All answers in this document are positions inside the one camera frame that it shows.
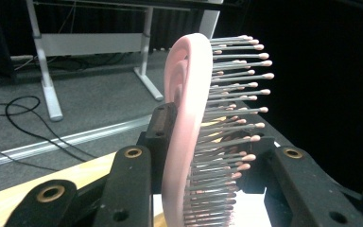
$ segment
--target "black plastic mount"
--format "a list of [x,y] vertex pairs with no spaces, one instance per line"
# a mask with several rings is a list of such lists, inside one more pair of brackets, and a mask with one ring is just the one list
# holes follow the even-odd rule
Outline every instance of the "black plastic mount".
[[5,226],[71,226],[77,207],[74,183],[64,180],[41,183],[28,192]]
[[93,226],[153,226],[147,148],[129,146],[117,151]]
[[257,159],[242,189],[246,193],[267,190],[265,204],[272,226],[363,227],[361,207],[346,198],[307,152],[275,148],[271,137],[252,146]]
[[151,150],[153,194],[161,194],[164,163],[176,116],[177,107],[173,102],[157,107],[152,114],[147,132],[142,132],[137,142],[137,145],[144,145]]

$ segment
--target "black cable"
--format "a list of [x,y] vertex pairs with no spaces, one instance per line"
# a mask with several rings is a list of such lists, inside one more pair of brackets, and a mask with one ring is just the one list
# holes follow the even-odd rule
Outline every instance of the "black cable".
[[72,62],[77,63],[78,66],[77,66],[76,69],[72,69],[72,68],[69,68],[69,67],[62,67],[62,66],[56,66],[56,65],[50,64],[49,68],[64,70],[64,71],[67,71],[67,72],[79,72],[79,71],[84,71],[89,67],[88,63],[86,63],[85,61],[72,59],[70,57],[57,58],[57,60],[55,62],[58,63],[60,61],[72,61]]
[[[23,98],[28,98],[28,97],[32,97],[32,98],[34,98],[34,99],[36,99],[37,100],[37,104],[36,105],[34,105],[32,108],[28,108],[28,107],[25,107],[25,106],[22,106],[22,105],[19,105],[19,104],[15,104],[15,103],[12,103],[13,101],[17,101],[17,100],[19,100],[19,99],[23,99]],[[86,152],[86,151],[84,151],[84,150],[82,150],[82,149],[80,149],[80,148],[77,148],[77,147],[75,147],[75,146],[73,146],[73,145],[71,145],[71,144],[69,144],[69,143],[67,143],[66,141],[64,141],[64,140],[62,140],[57,134],[55,134],[54,133],[54,131],[48,126],[48,124],[43,120],[43,118],[39,115],[39,114],[37,114],[36,112],[34,112],[34,110],[41,104],[41,101],[37,98],[37,97],[35,97],[35,96],[22,96],[22,97],[18,97],[18,98],[16,98],[16,99],[14,99],[13,101],[11,101],[11,104],[10,103],[0,103],[0,106],[8,106],[8,104],[10,105],[10,106],[16,106],[16,107],[20,107],[20,108],[23,108],[23,109],[26,109],[25,111],[21,111],[21,112],[18,112],[18,113],[8,113],[8,115],[9,116],[13,116],[13,115],[20,115],[20,114],[25,114],[25,113],[28,113],[28,112],[32,112],[33,114],[35,114],[42,122],[43,122],[43,124],[46,126],[46,128],[56,137],[56,138],[58,138],[58,140],[60,140],[63,144],[65,144],[65,145],[67,145],[67,146],[69,146],[70,148],[74,148],[74,149],[76,149],[76,150],[78,150],[79,152],[81,152],[81,153],[83,153],[83,154],[85,154],[85,155],[87,155],[87,156],[89,156],[89,157],[91,157],[91,158],[97,158],[96,156],[94,156],[94,155],[92,155],[92,154],[90,154],[90,153],[88,153],[88,152]],[[16,129],[18,129],[19,128],[19,126],[17,125],[17,124],[13,124],[12,123],[12,121],[11,121],[11,119],[9,119],[9,122],[16,128]]]
[[[50,139],[47,139],[47,138],[45,138],[45,137],[43,137],[43,136],[40,136],[40,135],[38,135],[38,134],[34,134],[34,133],[32,133],[32,132],[29,132],[29,131],[26,131],[26,130],[24,130],[24,129],[22,129],[21,127],[19,127],[11,118],[10,118],[10,114],[9,114],[9,107],[11,106],[11,105],[13,105],[14,104],[14,102],[16,102],[16,101],[18,101],[18,100],[20,100],[20,99],[24,99],[24,98],[35,98],[35,99],[37,99],[38,100],[38,102],[40,102],[40,100],[37,98],[37,97],[35,97],[35,96],[21,96],[21,97],[17,97],[17,98],[14,98],[11,102],[9,102],[7,105],[6,105],[6,107],[5,107],[5,116],[6,116],[6,118],[7,118],[7,120],[10,122],[10,124],[12,125],[12,126],[14,126],[17,130],[19,130],[19,131],[22,131],[22,132],[24,132],[25,134],[28,134],[28,135],[31,135],[31,136],[33,136],[33,137],[36,137],[36,138],[39,138],[39,139],[42,139],[42,140],[44,140],[44,141],[46,141],[46,142],[48,142],[48,143],[50,143],[50,144],[52,144],[53,146],[55,146],[55,147],[57,147],[57,148],[59,148],[60,150],[62,150],[63,152],[65,152],[67,155],[69,155],[69,156],[71,156],[71,157],[73,157],[73,158],[75,158],[75,159],[77,159],[77,160],[79,160],[79,161],[81,161],[81,162],[86,162],[87,160],[84,160],[84,159],[82,159],[82,158],[79,158],[79,157],[77,157],[77,155],[74,155],[73,153],[71,153],[69,150],[67,150],[67,149],[65,149],[65,148],[63,148],[63,147],[61,147],[61,146],[59,146],[57,143],[55,143],[55,142],[53,142],[53,141],[51,141]],[[84,154],[87,154],[87,155],[89,155],[89,156],[93,156],[93,155],[91,155],[91,154],[88,154],[87,152],[85,152],[85,151],[82,151]]]
[[15,162],[15,163],[18,163],[18,164],[22,164],[22,165],[25,165],[25,166],[31,166],[31,167],[36,167],[36,168],[40,168],[40,169],[45,169],[45,170],[49,170],[49,171],[58,171],[57,169],[55,168],[50,168],[50,167],[44,167],[44,166],[37,166],[37,165],[34,165],[34,164],[30,164],[30,163],[25,163],[25,162],[22,162],[22,161],[19,161],[19,160],[16,160],[10,156],[8,156],[6,153],[4,152],[1,152],[0,151],[0,155],[2,156],[5,156],[7,157],[8,159],[10,159],[11,161]]
[[[111,62],[115,57],[117,57],[119,55],[121,55],[121,56],[120,56],[120,58],[118,60],[116,60],[115,62]],[[121,62],[126,57],[126,55],[127,54],[125,54],[125,53],[123,53],[123,54],[115,53],[115,54],[112,54],[111,56],[109,56],[106,60],[104,60],[101,63],[92,63],[90,61],[87,61],[87,63],[88,63],[89,66],[92,65],[92,66],[95,66],[95,67],[104,66],[104,65],[109,64],[110,62],[111,62],[111,64],[117,64],[117,63]]]

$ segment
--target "electrical cable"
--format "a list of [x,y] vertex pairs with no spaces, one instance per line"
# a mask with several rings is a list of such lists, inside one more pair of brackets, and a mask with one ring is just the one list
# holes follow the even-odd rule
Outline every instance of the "electrical cable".
[[[86,61],[86,63],[88,64],[88,67],[94,66],[94,67],[98,67],[98,66],[104,66],[107,64],[118,64],[119,62],[121,62],[123,59],[125,59],[126,56],[128,56],[130,53],[114,53],[112,54],[112,56],[110,56],[107,60],[103,61],[102,63],[92,63],[89,61]],[[120,58],[118,60],[116,60],[115,62],[111,62],[116,56],[120,56]]]
[[64,19],[64,21],[63,21],[63,23],[61,24],[61,27],[60,27],[60,29],[59,29],[59,31],[58,31],[58,33],[61,33],[61,31],[63,30],[63,28],[64,28],[64,25],[66,25],[66,23],[67,23],[67,21],[69,20],[69,18],[70,18],[70,15],[72,15],[72,12],[73,12],[73,10],[75,9],[75,4],[73,4],[73,6],[70,8],[70,10],[69,10],[69,13],[67,13],[67,16],[66,16],[66,19]]
[[74,26],[74,24],[75,24],[75,17],[76,17],[76,8],[77,8],[77,6],[76,6],[76,4],[78,3],[78,0],[75,0],[75,3],[74,3],[74,5],[73,5],[73,18],[72,18],[72,25],[70,26],[70,33],[73,33],[73,26]]
[[[39,106],[39,104],[40,104],[40,100],[38,99],[38,103],[36,104],[36,105],[34,105],[31,109],[29,109],[28,107],[25,107],[25,106],[22,106],[22,105],[19,105],[19,104],[15,104],[15,103],[13,103],[13,104],[11,104],[11,106],[16,106],[16,107],[20,107],[20,108],[23,108],[23,109],[26,109],[25,111],[22,111],[22,112],[19,112],[19,113],[10,113],[9,115],[20,115],[20,114],[25,114],[25,113],[28,113],[28,112],[32,112],[33,114],[35,114],[42,122],[43,122],[43,124],[46,126],[46,128],[56,137],[56,138],[58,138],[58,140],[59,141],[61,141],[63,144],[65,144],[65,145],[67,145],[67,146],[69,146],[70,148],[74,148],[74,149],[76,149],[76,150],[78,150],[79,152],[81,152],[81,153],[83,153],[83,154],[85,154],[85,155],[87,155],[87,156],[90,156],[90,157],[92,157],[92,158],[97,158],[96,156],[94,156],[94,155],[92,155],[92,154],[90,154],[90,153],[88,153],[88,152],[86,152],[86,151],[84,151],[84,150],[82,150],[82,149],[80,149],[80,148],[78,148],[78,147],[76,147],[76,146],[73,146],[73,145],[71,145],[71,144],[69,144],[69,143],[67,143],[65,140],[62,140],[49,126],[48,126],[48,124],[43,120],[43,118],[39,115],[39,114],[37,114],[36,112],[34,112],[34,110]],[[0,103],[0,106],[7,106],[8,104],[7,103]]]
[[13,161],[13,162],[15,162],[15,163],[18,163],[18,164],[21,164],[21,165],[31,166],[31,167],[36,167],[36,168],[45,169],[45,170],[54,171],[54,172],[58,171],[58,170],[57,170],[57,169],[55,169],[55,168],[44,167],[44,166],[37,166],[37,165],[34,165],[34,164],[30,164],[30,163],[25,163],[25,162],[19,161],[19,160],[17,160],[17,159],[14,159],[14,158],[12,158],[12,157],[8,156],[6,153],[1,152],[1,151],[0,151],[0,155],[5,156],[5,157],[7,157],[8,159],[10,159],[11,161]]
[[62,66],[56,66],[56,65],[49,65],[49,68],[54,68],[54,69],[60,69],[60,70],[64,70],[67,72],[77,72],[77,71],[84,71],[86,70],[89,65],[88,63],[86,63],[86,61],[83,60],[78,60],[78,59],[71,59],[69,57],[60,57],[56,62],[59,61],[72,61],[78,64],[76,69],[71,69],[71,68],[66,68],[66,67],[62,67]]
[[10,124],[12,125],[12,126],[14,126],[17,130],[19,130],[19,131],[22,131],[22,132],[24,132],[25,134],[28,134],[28,135],[31,135],[31,136],[33,136],[33,137],[36,137],[36,138],[39,138],[39,139],[41,139],[41,140],[44,140],[44,141],[46,141],[46,142],[48,142],[48,143],[50,143],[50,144],[52,144],[53,146],[55,146],[55,147],[57,147],[57,148],[59,148],[60,150],[62,150],[62,151],[64,151],[67,155],[69,155],[69,156],[71,156],[71,157],[73,157],[73,158],[75,158],[75,159],[77,159],[77,160],[79,160],[79,161],[81,161],[81,162],[86,162],[87,160],[84,160],[84,159],[82,159],[82,158],[79,158],[77,155],[75,155],[75,154],[73,154],[73,153],[71,153],[69,150],[67,150],[67,149],[65,149],[65,148],[63,148],[63,147],[61,147],[60,145],[58,145],[57,143],[55,143],[55,142],[53,142],[53,141],[51,141],[50,139],[47,139],[47,138],[45,138],[45,137],[43,137],[43,136],[40,136],[40,135],[38,135],[38,134],[35,134],[35,133],[32,133],[32,132],[30,132],[30,131],[26,131],[26,130],[24,130],[24,129],[22,129],[21,127],[19,127],[11,118],[10,118],[10,114],[9,114],[9,107],[12,105],[12,104],[14,104],[14,102],[16,102],[16,101],[18,101],[18,100],[20,100],[20,99],[24,99],[24,98],[35,98],[35,99],[37,99],[38,100],[38,105],[41,103],[41,101],[37,98],[37,97],[35,97],[35,96],[21,96],[21,97],[17,97],[17,98],[14,98],[11,102],[9,102],[7,105],[6,105],[6,107],[5,107],[5,116],[6,116],[6,118],[7,118],[7,120],[10,122]]
[[[33,107],[31,107],[31,108],[28,108],[28,107],[25,107],[25,106],[22,106],[22,105],[19,105],[19,104],[14,103],[14,102],[16,102],[16,101],[18,101],[20,99],[24,99],[24,98],[34,98],[34,99],[37,100],[37,103]],[[20,114],[25,114],[25,113],[28,113],[28,112],[32,112],[33,114],[35,114],[43,122],[43,124],[46,126],[46,128],[56,138],[58,138],[63,144],[69,146],[70,148],[74,148],[74,149],[78,150],[79,152],[81,152],[81,153],[83,153],[83,154],[85,154],[85,155],[87,155],[87,156],[89,156],[91,158],[96,158],[96,156],[94,156],[94,155],[92,155],[92,154],[90,154],[90,153],[88,153],[88,152],[86,152],[86,151],[84,151],[84,150],[82,150],[80,148],[77,148],[77,147],[75,147],[75,146],[67,143],[66,141],[62,140],[57,134],[55,134],[54,131],[43,120],[43,118],[39,114],[37,114],[36,112],[34,112],[34,110],[40,105],[40,103],[41,103],[41,101],[37,97],[35,97],[35,96],[21,96],[21,97],[18,97],[18,98],[13,99],[10,103],[0,103],[0,106],[5,106],[6,107],[5,114],[1,114],[0,113],[0,116],[5,116],[8,119],[8,121],[10,122],[10,124],[12,124],[13,127],[15,127],[17,130],[22,131],[22,132],[24,132],[24,133],[26,133],[28,135],[33,136],[33,137],[36,137],[36,138],[42,139],[44,141],[47,141],[48,143],[56,146],[60,150],[64,151],[66,154],[70,155],[71,157],[73,157],[75,159],[78,159],[81,162],[85,162],[86,161],[86,160],[81,159],[81,158],[77,157],[76,155],[72,154],[70,151],[68,151],[67,149],[61,147],[60,145],[56,144],[55,142],[53,142],[53,141],[51,141],[51,140],[49,140],[49,139],[47,139],[47,138],[45,138],[43,136],[40,136],[40,135],[37,135],[37,134],[34,134],[32,132],[29,132],[29,131],[26,131],[26,130],[22,129],[16,123],[14,123],[14,121],[10,118],[11,116],[14,116],[14,115],[20,115]],[[18,113],[9,113],[9,107],[10,106],[16,106],[16,107],[20,107],[20,108],[23,108],[23,109],[26,109],[26,110],[25,111],[20,111]]]
[[24,63],[24,64],[20,65],[19,67],[16,67],[16,68],[14,69],[14,71],[17,71],[17,70],[19,70],[19,69],[21,69],[21,68],[25,67],[25,66],[26,66],[26,65],[28,65],[30,62],[32,62],[32,61],[33,61],[36,57],[37,57],[37,56],[34,56],[32,59],[28,60],[26,63]]

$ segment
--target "white desk frame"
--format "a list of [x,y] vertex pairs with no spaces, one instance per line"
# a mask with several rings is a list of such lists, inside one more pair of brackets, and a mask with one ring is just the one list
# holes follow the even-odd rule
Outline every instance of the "white desk frame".
[[[164,99],[164,96],[158,91],[146,74],[153,7],[144,7],[147,10],[144,32],[142,34],[42,34],[38,26],[33,0],[26,0],[26,5],[31,22],[34,44],[43,74],[43,94],[45,96],[49,117],[52,121],[62,120],[63,114],[52,78],[49,75],[46,57],[50,56],[141,51],[142,63],[140,67],[134,68],[134,73],[144,83],[156,100],[161,101]],[[205,10],[204,12],[199,31],[208,38],[212,38],[218,14],[218,11]]]

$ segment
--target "desk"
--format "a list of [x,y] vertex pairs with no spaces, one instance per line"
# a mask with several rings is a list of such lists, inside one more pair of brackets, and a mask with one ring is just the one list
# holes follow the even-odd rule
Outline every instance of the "desk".
[[199,32],[212,38],[216,27],[219,9],[237,9],[239,5],[226,4],[222,6],[223,0],[209,0],[205,2],[198,1],[118,1],[118,0],[62,0],[63,4],[59,6],[71,6],[70,4],[87,4],[84,7],[92,7],[91,4],[98,5],[120,5],[133,6],[146,9],[146,18],[143,33],[131,34],[42,34],[38,26],[37,15],[34,9],[34,3],[40,5],[55,5],[49,1],[26,0],[27,10],[32,27],[34,44],[37,49],[38,60],[42,71],[42,86],[45,96],[49,117],[52,121],[63,119],[61,105],[59,103],[52,78],[49,75],[46,57],[64,56],[64,55],[87,55],[87,54],[104,54],[104,53],[122,53],[138,52],[142,53],[142,62],[140,67],[135,67],[134,72],[143,82],[153,97],[161,101],[164,96],[158,91],[155,85],[146,75],[147,58],[149,50],[149,38],[154,8],[160,9],[210,9],[204,12],[200,23]]
[[36,185],[54,179],[63,179],[71,181],[77,188],[81,188],[88,183],[109,174],[114,155],[115,153],[108,154],[92,161],[72,166],[33,181],[0,191],[0,227],[6,223],[14,208],[16,208],[26,194]]

